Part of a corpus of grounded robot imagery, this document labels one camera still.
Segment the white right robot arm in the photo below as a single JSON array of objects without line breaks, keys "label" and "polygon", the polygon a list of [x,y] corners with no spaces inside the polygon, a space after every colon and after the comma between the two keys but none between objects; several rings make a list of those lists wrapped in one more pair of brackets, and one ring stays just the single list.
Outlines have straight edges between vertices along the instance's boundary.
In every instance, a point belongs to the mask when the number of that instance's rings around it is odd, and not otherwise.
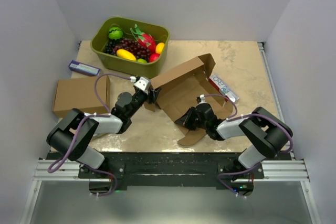
[{"label": "white right robot arm", "polygon": [[217,141],[246,136],[251,146],[223,168],[227,176],[246,178],[261,161],[276,157],[287,143],[289,147],[286,152],[293,148],[290,127],[263,107],[257,107],[250,114],[224,120],[215,115],[209,103],[201,102],[190,107],[175,120],[175,124],[192,131],[204,129],[211,139]]}]

